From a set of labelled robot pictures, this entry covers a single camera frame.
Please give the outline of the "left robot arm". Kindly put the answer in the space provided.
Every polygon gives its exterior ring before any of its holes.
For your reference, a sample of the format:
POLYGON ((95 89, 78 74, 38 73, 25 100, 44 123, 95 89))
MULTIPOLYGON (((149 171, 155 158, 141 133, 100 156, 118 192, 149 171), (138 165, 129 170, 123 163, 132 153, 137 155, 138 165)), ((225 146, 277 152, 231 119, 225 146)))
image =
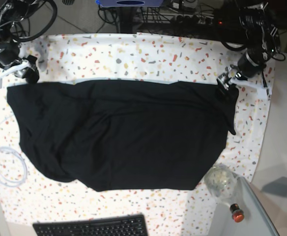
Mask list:
POLYGON ((250 87, 257 91, 260 99, 266 99, 272 94, 272 88, 267 84, 264 69, 269 60, 284 61, 276 58, 281 54, 281 43, 278 28, 270 15, 266 13, 267 3, 239 8, 239 22, 246 32, 248 43, 240 47, 232 47, 219 35, 217 26, 222 21, 217 16, 213 19, 214 32, 219 41, 230 51, 241 52, 236 65, 231 64, 225 72, 217 77, 217 97, 224 100, 234 100, 236 86, 250 87))

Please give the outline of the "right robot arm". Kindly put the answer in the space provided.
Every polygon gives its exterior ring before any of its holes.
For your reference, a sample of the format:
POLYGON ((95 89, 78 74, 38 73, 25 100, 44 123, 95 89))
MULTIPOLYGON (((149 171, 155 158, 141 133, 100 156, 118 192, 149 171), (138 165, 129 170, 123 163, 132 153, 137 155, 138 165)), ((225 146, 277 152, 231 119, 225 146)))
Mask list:
POLYGON ((53 0, 0 0, 0 89, 3 78, 10 74, 29 84, 38 82, 37 57, 27 55, 21 46, 42 36, 56 18, 57 4, 53 0), (51 19, 37 34, 27 35, 21 22, 28 20, 45 3, 52 8, 51 19))

